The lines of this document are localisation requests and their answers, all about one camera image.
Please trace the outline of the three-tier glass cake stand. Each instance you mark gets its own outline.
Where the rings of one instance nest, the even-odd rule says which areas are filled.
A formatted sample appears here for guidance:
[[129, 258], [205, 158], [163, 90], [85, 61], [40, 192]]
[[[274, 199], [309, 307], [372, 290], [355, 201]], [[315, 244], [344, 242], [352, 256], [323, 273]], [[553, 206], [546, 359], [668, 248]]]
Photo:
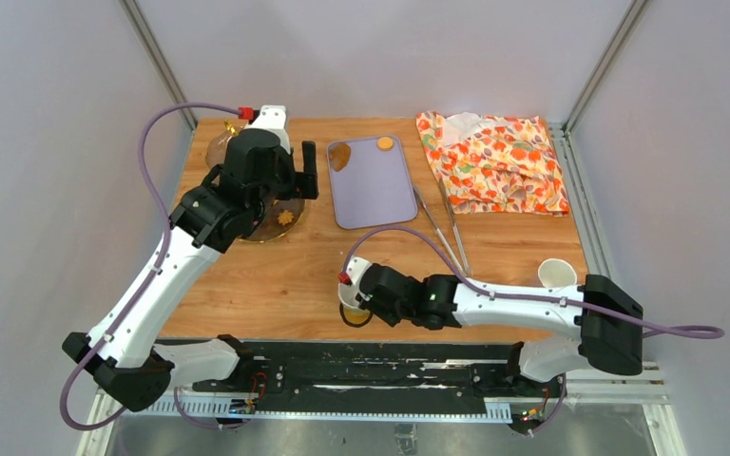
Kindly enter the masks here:
[[[225, 157], [225, 151], [229, 141], [236, 137], [239, 131], [230, 120], [224, 120], [223, 131], [212, 139], [206, 147], [205, 164], [208, 168], [221, 164]], [[284, 237], [300, 221], [306, 207], [304, 199], [273, 200], [267, 210], [260, 227], [245, 240], [249, 242], [267, 242], [276, 238]], [[295, 220], [288, 226], [281, 226], [277, 222], [278, 213], [282, 210], [289, 210], [295, 214]]]

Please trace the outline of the small orange shell cookie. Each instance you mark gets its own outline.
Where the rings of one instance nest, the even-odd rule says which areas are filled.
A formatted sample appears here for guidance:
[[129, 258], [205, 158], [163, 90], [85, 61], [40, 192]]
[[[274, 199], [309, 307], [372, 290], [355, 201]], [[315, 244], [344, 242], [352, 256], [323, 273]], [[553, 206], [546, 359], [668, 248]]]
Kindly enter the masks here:
[[282, 210], [278, 213], [277, 222], [281, 226], [288, 226], [295, 220], [295, 214], [289, 210]]

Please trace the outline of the pink mug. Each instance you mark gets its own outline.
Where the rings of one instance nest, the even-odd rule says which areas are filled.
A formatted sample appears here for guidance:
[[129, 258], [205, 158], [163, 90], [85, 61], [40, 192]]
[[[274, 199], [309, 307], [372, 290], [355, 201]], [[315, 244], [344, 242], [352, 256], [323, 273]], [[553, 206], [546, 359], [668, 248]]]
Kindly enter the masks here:
[[543, 287], [563, 288], [578, 283], [578, 276], [573, 266], [560, 258], [547, 258], [537, 269], [537, 276]]

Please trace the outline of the light green mug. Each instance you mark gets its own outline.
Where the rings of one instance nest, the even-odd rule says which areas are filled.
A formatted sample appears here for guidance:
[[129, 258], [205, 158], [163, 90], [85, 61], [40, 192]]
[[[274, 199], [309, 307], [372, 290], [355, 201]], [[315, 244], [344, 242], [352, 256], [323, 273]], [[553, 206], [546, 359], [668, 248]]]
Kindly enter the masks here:
[[369, 311], [360, 307], [359, 289], [355, 284], [339, 283], [337, 295], [343, 310], [348, 314], [367, 315]]

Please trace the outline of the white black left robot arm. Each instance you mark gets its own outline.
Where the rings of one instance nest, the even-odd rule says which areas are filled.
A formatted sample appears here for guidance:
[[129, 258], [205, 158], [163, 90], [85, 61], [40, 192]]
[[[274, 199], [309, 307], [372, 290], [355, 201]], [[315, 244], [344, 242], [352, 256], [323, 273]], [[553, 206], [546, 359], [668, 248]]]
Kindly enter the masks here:
[[95, 383], [130, 411], [147, 409], [166, 392], [218, 380], [241, 392], [253, 380], [249, 351], [219, 335], [184, 345], [158, 343], [166, 321], [185, 295], [239, 238], [249, 238], [276, 200], [318, 196], [317, 146], [301, 144], [297, 171], [283, 134], [247, 128], [230, 139], [224, 159], [182, 195], [167, 218], [159, 247], [128, 291], [89, 332], [73, 332], [64, 352]]

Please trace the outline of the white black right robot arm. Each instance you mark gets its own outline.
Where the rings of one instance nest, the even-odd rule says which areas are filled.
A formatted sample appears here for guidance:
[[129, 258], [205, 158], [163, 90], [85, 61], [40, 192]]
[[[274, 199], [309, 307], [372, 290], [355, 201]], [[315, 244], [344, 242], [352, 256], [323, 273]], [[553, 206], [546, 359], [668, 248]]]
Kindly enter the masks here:
[[458, 275], [416, 279], [356, 257], [338, 279], [343, 308], [390, 326], [407, 320], [431, 331], [508, 326], [549, 332], [547, 339], [513, 346], [505, 380], [517, 395], [569, 371], [633, 376], [643, 370], [643, 330], [636, 323], [643, 308], [604, 275], [587, 275], [582, 285], [519, 287]]

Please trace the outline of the brown cookie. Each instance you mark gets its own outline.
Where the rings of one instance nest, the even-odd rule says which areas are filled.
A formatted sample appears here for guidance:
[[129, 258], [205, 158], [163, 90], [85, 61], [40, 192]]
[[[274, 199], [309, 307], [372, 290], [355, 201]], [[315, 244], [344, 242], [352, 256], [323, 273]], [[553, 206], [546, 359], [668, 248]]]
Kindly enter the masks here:
[[337, 142], [328, 149], [330, 167], [335, 172], [344, 169], [351, 158], [352, 148], [346, 142]]

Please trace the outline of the yellow chick coaster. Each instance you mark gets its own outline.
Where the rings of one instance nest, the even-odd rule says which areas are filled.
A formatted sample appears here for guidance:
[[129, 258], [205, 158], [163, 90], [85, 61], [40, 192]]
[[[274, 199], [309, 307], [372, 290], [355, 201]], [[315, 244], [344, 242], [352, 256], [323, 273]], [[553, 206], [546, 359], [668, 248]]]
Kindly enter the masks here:
[[362, 328], [373, 318], [373, 314], [370, 311], [350, 309], [342, 303], [339, 304], [338, 311], [342, 322], [351, 328]]

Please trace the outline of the lavender dessert tray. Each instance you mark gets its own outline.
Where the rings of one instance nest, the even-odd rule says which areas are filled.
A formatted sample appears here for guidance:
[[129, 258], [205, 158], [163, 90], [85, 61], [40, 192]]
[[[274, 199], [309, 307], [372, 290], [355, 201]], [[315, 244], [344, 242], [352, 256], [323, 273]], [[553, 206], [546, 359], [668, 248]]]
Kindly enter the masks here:
[[[381, 151], [378, 138], [389, 136], [394, 147]], [[352, 148], [348, 165], [331, 169], [328, 149], [335, 143]], [[336, 223], [346, 230], [397, 224], [414, 219], [418, 206], [401, 141], [377, 135], [331, 142], [326, 149]]]

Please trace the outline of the orange round tart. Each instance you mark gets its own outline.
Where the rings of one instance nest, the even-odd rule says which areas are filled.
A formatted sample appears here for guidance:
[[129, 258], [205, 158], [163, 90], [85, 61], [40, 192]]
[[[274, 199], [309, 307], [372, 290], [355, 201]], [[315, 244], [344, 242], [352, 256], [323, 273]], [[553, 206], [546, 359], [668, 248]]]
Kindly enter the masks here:
[[389, 136], [383, 136], [377, 139], [376, 146], [381, 151], [389, 151], [394, 147], [394, 139]]

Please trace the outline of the floral orange cloth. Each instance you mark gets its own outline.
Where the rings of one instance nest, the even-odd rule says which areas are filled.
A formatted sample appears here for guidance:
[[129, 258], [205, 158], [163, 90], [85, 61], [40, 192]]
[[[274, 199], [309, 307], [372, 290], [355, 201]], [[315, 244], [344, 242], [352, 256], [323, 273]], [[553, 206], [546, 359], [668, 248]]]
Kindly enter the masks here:
[[415, 126], [454, 213], [561, 217], [571, 212], [564, 173], [542, 117], [425, 111], [416, 115]]

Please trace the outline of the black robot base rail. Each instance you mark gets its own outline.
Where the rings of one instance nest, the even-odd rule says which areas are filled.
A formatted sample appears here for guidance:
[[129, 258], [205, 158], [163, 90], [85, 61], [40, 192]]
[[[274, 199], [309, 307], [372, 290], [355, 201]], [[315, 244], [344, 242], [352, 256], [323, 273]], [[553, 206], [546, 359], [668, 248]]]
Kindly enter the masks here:
[[494, 421], [528, 433], [562, 405], [565, 381], [523, 378], [517, 353], [503, 344], [247, 341], [228, 378], [191, 389], [225, 395], [237, 416]]

